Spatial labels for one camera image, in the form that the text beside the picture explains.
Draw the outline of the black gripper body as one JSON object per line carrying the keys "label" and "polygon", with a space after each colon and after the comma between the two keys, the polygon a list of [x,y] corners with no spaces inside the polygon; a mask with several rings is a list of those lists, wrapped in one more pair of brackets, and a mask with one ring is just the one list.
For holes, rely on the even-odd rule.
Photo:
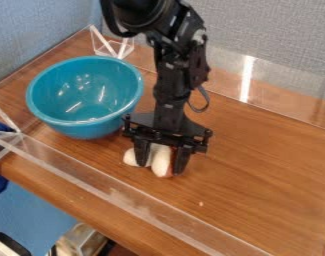
{"label": "black gripper body", "polygon": [[193,153],[208,152],[209,139],[213,131],[203,125],[184,117],[179,129],[155,127],[155,113],[126,114],[122,118],[125,122],[124,135],[130,137],[134,143],[136,138],[143,138],[152,143],[171,147],[193,147]]}

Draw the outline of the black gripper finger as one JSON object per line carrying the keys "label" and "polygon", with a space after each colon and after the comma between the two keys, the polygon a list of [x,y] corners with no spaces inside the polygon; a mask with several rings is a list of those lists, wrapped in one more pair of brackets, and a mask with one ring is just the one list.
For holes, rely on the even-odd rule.
{"label": "black gripper finger", "polygon": [[134,154],[137,164],[144,167],[148,165],[149,162],[149,155],[151,155],[151,142],[143,138],[134,139]]}
{"label": "black gripper finger", "polygon": [[191,160],[191,156],[193,153],[193,147],[189,145],[184,145],[183,147],[177,147],[175,151],[175,162],[173,162],[173,175],[181,175],[185,171],[187,165]]}

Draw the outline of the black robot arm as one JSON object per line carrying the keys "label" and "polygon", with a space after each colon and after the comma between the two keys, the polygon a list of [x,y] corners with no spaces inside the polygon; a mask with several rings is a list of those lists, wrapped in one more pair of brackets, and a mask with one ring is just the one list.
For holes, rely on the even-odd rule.
{"label": "black robot arm", "polygon": [[195,123],[184,108],[193,90],[209,80],[205,22],[184,0],[100,0],[104,18],[113,34],[132,38],[147,35],[155,49],[157,83],[151,113],[124,117],[124,134],[134,142],[137,163],[148,164],[152,146],[172,147],[172,174],[185,171],[191,156],[208,151],[213,131]]}

